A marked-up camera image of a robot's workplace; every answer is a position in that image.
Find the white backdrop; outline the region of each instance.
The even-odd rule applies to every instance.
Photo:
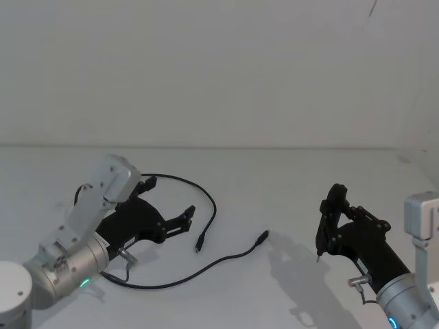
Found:
[[[397,146],[439,8],[373,2],[2,0],[0,143]]]

